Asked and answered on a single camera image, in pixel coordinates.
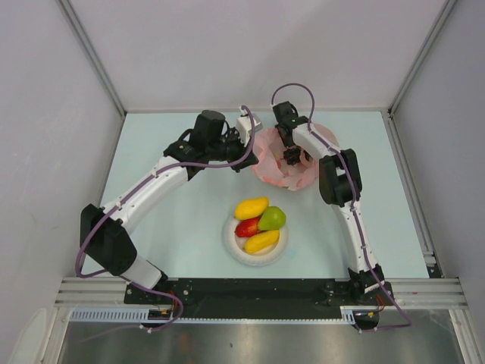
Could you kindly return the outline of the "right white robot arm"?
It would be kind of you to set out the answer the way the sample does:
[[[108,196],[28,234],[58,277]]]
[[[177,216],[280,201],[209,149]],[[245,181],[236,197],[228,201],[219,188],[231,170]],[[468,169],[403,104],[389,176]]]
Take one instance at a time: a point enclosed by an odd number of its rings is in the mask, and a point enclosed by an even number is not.
[[[321,198],[336,213],[346,243],[350,297],[358,304],[369,303],[377,294],[390,298],[361,215],[362,182],[355,151],[332,143],[290,102],[273,105],[272,110],[284,146],[298,147],[318,163]]]

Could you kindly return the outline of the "red fake mango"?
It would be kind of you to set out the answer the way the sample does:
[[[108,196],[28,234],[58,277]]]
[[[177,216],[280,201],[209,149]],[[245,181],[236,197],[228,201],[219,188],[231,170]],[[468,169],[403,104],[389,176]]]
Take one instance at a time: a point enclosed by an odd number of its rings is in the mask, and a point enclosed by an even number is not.
[[[261,230],[258,228],[258,223],[261,217],[250,218],[247,220],[240,221],[239,224],[236,226],[235,235],[237,237],[243,238],[250,238],[258,233]]]

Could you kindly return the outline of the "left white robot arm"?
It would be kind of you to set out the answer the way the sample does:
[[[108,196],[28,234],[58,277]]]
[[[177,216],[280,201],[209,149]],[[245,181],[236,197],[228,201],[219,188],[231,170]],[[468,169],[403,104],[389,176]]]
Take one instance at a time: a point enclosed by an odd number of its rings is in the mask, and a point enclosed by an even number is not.
[[[241,171],[258,162],[253,153],[261,122],[242,106],[230,127],[223,114],[204,110],[193,127],[185,130],[163,152],[155,166],[130,190],[102,207],[87,205],[80,216],[80,251],[75,270],[80,278],[81,259],[90,257],[102,272],[123,278],[141,289],[151,303],[167,295],[167,275],[142,257],[131,239],[137,225],[170,192],[207,168]]]

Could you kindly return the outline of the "white paper plate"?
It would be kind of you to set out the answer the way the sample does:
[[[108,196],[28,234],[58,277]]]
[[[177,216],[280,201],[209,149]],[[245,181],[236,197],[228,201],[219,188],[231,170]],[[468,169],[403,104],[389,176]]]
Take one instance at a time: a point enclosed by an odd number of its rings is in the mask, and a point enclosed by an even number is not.
[[[289,245],[289,228],[264,231],[252,237],[239,237],[236,227],[240,220],[229,217],[223,229],[223,244],[237,261],[250,266],[264,266],[276,262]]]

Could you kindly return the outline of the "pink plastic bag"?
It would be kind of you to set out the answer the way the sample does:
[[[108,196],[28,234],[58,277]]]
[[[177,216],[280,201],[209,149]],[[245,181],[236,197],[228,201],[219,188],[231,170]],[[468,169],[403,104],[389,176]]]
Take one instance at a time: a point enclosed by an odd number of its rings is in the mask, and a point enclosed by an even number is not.
[[[318,179],[318,160],[328,154],[328,147],[340,147],[333,132],[316,123],[297,127],[293,130],[293,139],[301,149],[296,154],[300,161],[289,165],[284,159],[288,149],[275,127],[256,134],[253,152],[258,164],[252,166],[252,171],[257,178],[290,191],[301,190]]]

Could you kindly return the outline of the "yellow fake mango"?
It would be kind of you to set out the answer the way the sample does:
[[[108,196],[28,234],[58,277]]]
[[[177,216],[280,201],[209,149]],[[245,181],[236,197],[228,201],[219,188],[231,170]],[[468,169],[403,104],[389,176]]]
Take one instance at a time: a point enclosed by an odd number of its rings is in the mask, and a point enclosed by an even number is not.
[[[279,230],[263,231],[250,237],[244,245],[246,253],[254,254],[278,242]]]
[[[269,199],[266,196],[246,199],[236,206],[234,217],[240,221],[256,218],[262,215],[268,206]]]

